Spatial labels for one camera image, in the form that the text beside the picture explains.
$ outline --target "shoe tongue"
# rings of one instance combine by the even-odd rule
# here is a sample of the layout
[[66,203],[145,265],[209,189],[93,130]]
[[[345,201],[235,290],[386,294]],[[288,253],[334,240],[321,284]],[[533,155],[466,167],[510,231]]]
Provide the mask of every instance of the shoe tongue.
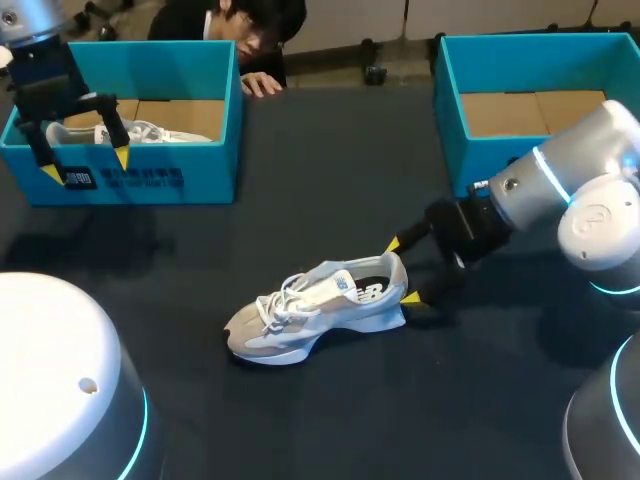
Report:
[[292,302],[294,308],[304,310],[314,309],[318,305],[327,303],[334,298],[346,296],[351,298],[350,293],[356,292],[356,282],[348,270],[338,270],[333,275],[317,283],[314,283],[304,290],[300,290],[300,299]]

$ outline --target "shoe sole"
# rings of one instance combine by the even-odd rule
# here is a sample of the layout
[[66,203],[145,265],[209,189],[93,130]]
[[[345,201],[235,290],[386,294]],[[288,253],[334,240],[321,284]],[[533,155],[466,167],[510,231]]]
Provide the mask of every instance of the shoe sole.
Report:
[[[385,310],[377,315],[370,317],[359,318],[357,320],[350,320],[347,323],[334,328],[343,328],[347,330],[353,330],[360,333],[377,333],[384,332],[386,330],[392,330],[394,328],[402,327],[406,322],[404,315],[402,314],[402,308],[398,305],[389,310]],[[271,355],[266,357],[254,357],[238,355],[232,352],[236,357],[241,358],[247,362],[259,363],[261,365],[283,366],[293,365],[295,363],[303,362],[311,353],[313,346],[318,339],[327,332],[323,332],[315,338],[309,340],[307,344],[296,350],[292,350],[281,355]]]

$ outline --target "robotic arm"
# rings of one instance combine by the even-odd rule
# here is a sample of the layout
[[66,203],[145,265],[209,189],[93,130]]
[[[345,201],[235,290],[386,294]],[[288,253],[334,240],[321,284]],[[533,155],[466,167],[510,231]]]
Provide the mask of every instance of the robotic arm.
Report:
[[640,306],[639,164],[640,124],[620,103],[603,103],[490,180],[472,185],[467,197],[430,205],[419,223],[396,235],[388,250],[401,253],[433,234],[445,261],[437,280],[403,303],[437,303],[512,234],[564,212],[558,240],[568,260],[612,300]]
[[64,185],[66,173],[48,144],[41,124],[97,110],[112,139],[123,169],[129,135],[113,95],[90,93],[69,45],[60,32],[66,26],[63,0],[0,0],[0,43],[13,55],[8,66],[14,102],[38,167]]

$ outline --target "sneaker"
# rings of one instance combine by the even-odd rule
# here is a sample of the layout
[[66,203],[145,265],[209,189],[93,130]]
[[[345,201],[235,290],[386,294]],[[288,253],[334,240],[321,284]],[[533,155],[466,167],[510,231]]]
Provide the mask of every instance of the sneaker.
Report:
[[[122,120],[129,132],[131,143],[196,143],[211,142],[210,139],[191,133],[172,132],[153,123],[136,120]],[[67,128],[60,123],[52,123],[46,131],[49,145],[110,144],[109,132],[103,124],[89,128]]]
[[236,313],[225,327],[227,345],[250,362],[298,363],[332,328],[372,333],[401,327],[406,291],[407,272],[395,253],[324,262]]

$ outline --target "person's hand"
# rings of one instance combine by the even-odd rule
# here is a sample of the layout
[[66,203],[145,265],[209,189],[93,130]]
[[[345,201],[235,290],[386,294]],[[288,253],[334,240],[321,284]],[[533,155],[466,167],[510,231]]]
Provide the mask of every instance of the person's hand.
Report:
[[264,92],[268,95],[275,95],[282,91],[282,86],[271,76],[264,72],[247,73],[242,76],[242,91],[247,95],[264,97]]

